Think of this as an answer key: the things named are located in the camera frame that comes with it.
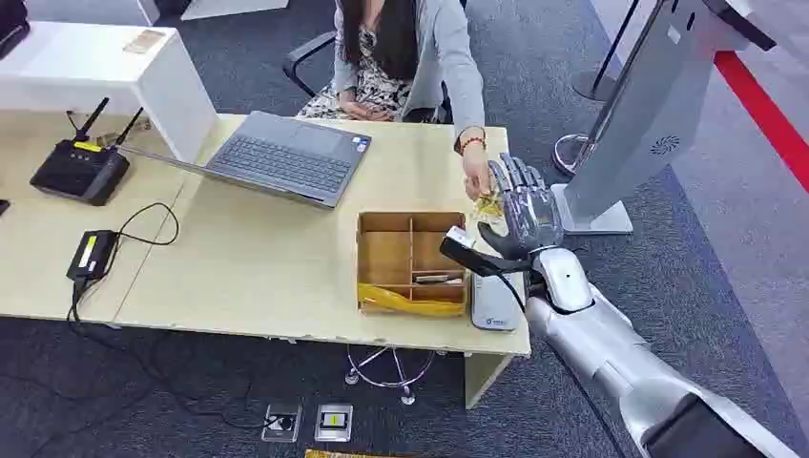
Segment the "person's left hand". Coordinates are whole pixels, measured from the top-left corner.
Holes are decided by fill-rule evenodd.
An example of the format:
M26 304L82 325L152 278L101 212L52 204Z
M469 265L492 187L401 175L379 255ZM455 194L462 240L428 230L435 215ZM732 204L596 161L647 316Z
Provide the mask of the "person's left hand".
M467 196L471 200L489 196L492 188L487 150L478 143L470 143L463 150L462 159Z

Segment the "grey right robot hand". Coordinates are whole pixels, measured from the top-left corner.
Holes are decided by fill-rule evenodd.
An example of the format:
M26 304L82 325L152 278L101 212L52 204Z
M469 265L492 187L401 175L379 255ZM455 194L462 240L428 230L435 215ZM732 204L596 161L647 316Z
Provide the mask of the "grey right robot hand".
M561 245L564 230L559 212L539 171L508 153L491 160L488 167L507 233L499 235L481 221L478 232L483 240L507 260L527 260L539 249Z

